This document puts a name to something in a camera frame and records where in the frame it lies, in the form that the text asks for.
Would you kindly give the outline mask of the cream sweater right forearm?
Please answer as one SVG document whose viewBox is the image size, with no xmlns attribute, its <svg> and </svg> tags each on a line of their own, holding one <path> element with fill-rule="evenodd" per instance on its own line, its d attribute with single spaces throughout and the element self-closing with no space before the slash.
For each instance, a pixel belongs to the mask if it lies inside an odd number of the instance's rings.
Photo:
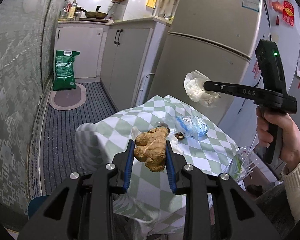
<svg viewBox="0 0 300 240">
<path fill-rule="evenodd" d="M 290 211 L 297 223 L 300 220 L 300 163 L 293 171 L 285 165 L 282 175 Z"/>
</svg>

